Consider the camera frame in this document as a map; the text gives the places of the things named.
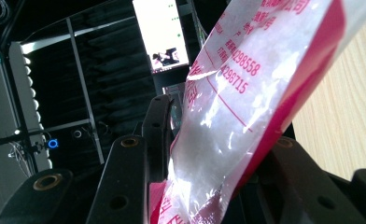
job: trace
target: plastic bag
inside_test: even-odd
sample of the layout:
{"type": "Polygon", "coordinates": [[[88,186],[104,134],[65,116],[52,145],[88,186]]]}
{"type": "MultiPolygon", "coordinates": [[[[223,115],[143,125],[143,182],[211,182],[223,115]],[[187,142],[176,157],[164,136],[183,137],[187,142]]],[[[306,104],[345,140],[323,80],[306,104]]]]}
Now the plastic bag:
{"type": "Polygon", "coordinates": [[[231,1],[188,75],[158,223],[221,222],[365,20],[366,1],[231,1]]]}

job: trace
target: bright screen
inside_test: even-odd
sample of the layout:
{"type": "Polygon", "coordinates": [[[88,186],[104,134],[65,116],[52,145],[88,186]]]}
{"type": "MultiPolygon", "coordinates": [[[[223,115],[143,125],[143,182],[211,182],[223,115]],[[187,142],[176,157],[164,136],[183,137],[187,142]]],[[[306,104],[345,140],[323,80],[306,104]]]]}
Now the bright screen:
{"type": "Polygon", "coordinates": [[[152,74],[189,64],[175,0],[134,0],[152,74]]]}

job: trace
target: wooden surface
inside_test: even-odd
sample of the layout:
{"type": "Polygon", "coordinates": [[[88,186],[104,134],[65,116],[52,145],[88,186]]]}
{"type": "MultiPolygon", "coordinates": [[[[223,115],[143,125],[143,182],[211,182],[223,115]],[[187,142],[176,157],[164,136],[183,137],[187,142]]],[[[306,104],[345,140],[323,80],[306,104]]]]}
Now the wooden surface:
{"type": "Polygon", "coordinates": [[[366,23],[293,120],[297,141],[324,170],[350,180],[366,168],[366,23]]]}

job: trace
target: package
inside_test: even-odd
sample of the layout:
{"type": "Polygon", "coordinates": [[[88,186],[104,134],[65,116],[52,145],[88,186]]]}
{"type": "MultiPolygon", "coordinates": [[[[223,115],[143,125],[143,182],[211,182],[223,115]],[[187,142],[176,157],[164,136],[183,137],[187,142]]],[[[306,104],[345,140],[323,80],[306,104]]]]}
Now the package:
{"type": "Polygon", "coordinates": [[[365,20],[366,1],[232,0],[189,72],[151,222],[221,222],[365,20]]]}

